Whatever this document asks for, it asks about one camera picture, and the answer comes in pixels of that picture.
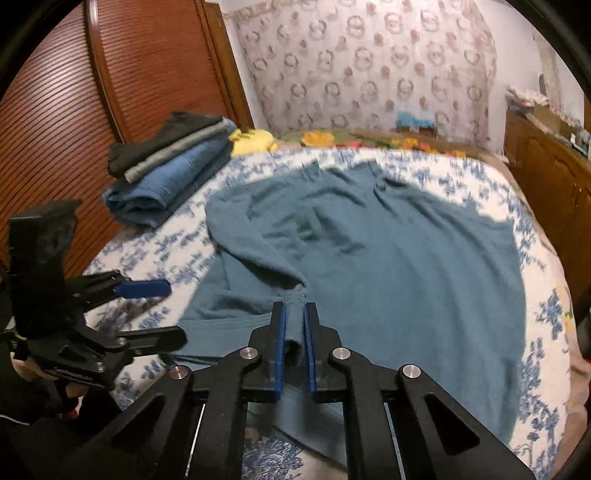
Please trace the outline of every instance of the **metal screw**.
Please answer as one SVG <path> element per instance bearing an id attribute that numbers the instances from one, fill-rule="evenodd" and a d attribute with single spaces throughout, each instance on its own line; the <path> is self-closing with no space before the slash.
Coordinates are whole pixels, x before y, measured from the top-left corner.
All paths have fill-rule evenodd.
<path id="1" fill-rule="evenodd" d="M 240 356 L 244 360 L 252 360 L 258 355 L 258 350 L 251 346 L 246 346 L 242 350 L 240 350 Z"/>
<path id="2" fill-rule="evenodd" d="M 168 376 L 170 378 L 174 378 L 175 380 L 181 380 L 185 378 L 189 374 L 189 368 L 185 367 L 184 365 L 175 365 L 170 370 L 168 370 Z"/>
<path id="3" fill-rule="evenodd" d="M 402 373 L 408 378 L 417 378 L 421 375 L 421 369 L 416 365 L 404 365 Z"/>
<path id="4" fill-rule="evenodd" d="M 351 350 L 340 346 L 333 350 L 333 356 L 338 360 L 347 360 L 351 356 Z"/>

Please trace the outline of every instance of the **wooden door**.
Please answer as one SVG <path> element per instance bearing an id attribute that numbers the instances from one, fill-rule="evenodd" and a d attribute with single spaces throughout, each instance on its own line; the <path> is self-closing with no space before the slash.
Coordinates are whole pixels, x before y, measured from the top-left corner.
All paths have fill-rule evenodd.
<path id="1" fill-rule="evenodd" d="M 583 315 L 585 310 L 581 311 L 577 304 L 589 304 L 591 300 L 591 179 L 579 177 L 579 184 L 582 186 L 578 187 L 575 195 L 576 210 L 564 232 L 560 253 L 577 320 L 582 319 L 577 316 Z"/>
<path id="2" fill-rule="evenodd" d="M 563 235 L 572 223 L 578 192 L 577 170 L 568 153 L 544 135 L 533 132 L 522 138 L 517 154 L 515 179 L 525 194 L 536 219 L 560 254 Z"/>
<path id="3" fill-rule="evenodd" d="M 203 5 L 87 0 L 89 43 L 120 137 L 153 136 L 171 111 L 235 120 Z"/>
<path id="4" fill-rule="evenodd" d="M 115 141 L 95 83 L 82 6 L 35 49 L 0 102 L 0 260 L 8 221 L 51 200 L 80 199 L 65 272 L 79 275 L 119 230 L 100 194 Z"/>

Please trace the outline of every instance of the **floral blanket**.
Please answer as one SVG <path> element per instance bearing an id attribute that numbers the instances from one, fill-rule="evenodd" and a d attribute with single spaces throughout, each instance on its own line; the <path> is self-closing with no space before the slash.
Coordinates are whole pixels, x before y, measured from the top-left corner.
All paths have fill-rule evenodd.
<path id="1" fill-rule="evenodd" d="M 115 300 L 89 312 L 88 324 L 106 331 L 175 324 L 213 258 L 204 212 L 208 197 L 220 188 L 284 174 L 314 160 L 323 168 L 376 160 L 398 180 L 494 220 L 512 223 L 521 259 L 527 321 L 521 363 L 523 391 L 510 448 L 538 480 L 545 478 L 564 433 L 570 393 L 568 289 L 562 270 L 556 268 L 553 253 L 540 241 L 522 200 L 500 172 L 478 160 L 372 148 L 301 149 L 236 157 L 160 229 L 122 232 L 104 247 L 87 271 L 117 269 L 138 280 L 165 277 L 173 285 L 172 295 L 160 301 Z M 128 365 L 119 375 L 114 392 L 121 407 L 130 405 L 163 370 L 156 356 L 137 358 Z M 245 442 L 243 478 L 248 480 L 337 479 L 345 475 L 342 469 L 272 433 L 247 429 Z"/>

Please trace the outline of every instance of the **wooden wardrobe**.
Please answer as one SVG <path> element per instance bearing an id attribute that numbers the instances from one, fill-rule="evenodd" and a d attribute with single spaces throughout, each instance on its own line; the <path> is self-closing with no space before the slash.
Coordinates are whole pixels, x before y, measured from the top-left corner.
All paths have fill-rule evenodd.
<path id="1" fill-rule="evenodd" d="M 202 0 L 85 0 L 37 47 L 0 102 L 0 262 L 8 221 L 81 199 L 66 258 L 80 274 L 120 226 L 100 194 L 114 142 L 154 135 L 171 111 L 252 128 L 219 7 Z"/>

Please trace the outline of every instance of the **clothing pile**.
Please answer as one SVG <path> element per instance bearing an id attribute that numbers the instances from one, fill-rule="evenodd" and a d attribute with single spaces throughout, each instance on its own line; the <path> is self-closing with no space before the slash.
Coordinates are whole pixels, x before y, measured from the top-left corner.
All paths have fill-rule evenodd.
<path id="1" fill-rule="evenodd" d="M 230 160 L 236 125 L 221 116 L 173 112 L 153 138 L 114 144 L 103 193 L 107 209 L 129 226 L 158 228 Z"/>

